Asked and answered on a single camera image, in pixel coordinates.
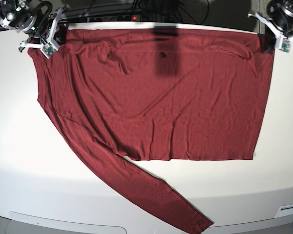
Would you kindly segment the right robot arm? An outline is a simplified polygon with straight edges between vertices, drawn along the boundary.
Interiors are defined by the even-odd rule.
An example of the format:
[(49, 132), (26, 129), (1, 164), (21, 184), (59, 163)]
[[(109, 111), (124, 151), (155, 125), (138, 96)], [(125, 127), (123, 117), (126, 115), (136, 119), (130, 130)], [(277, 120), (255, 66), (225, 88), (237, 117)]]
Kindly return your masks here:
[(49, 1), (41, 0), (31, 6), (29, 0), (1, 0), (0, 26), (28, 35), (28, 39), (20, 43), (20, 52), (25, 48), (39, 49), (49, 59), (65, 42), (66, 27), (59, 26), (59, 21), (69, 8), (66, 4), (53, 12)]

